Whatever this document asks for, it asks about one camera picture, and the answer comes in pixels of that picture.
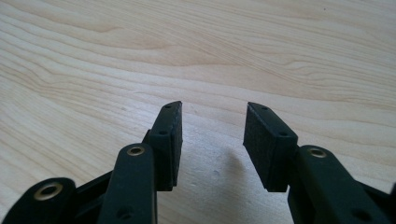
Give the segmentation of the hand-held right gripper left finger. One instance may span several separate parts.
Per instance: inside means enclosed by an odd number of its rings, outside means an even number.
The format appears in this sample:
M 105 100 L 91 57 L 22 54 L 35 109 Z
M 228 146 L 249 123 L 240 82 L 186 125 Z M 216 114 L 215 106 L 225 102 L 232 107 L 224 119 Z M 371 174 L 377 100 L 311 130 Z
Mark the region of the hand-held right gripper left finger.
M 172 191 L 177 185 L 182 149 L 182 103 L 164 105 L 143 142 L 153 149 L 155 189 Z

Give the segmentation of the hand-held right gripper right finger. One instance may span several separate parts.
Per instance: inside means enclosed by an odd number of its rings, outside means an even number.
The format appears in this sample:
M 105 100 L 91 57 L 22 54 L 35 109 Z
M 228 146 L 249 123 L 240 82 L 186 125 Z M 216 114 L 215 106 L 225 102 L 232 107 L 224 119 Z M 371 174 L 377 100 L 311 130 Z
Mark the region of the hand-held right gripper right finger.
M 248 102 L 243 146 L 269 192 L 286 192 L 297 134 L 269 107 Z

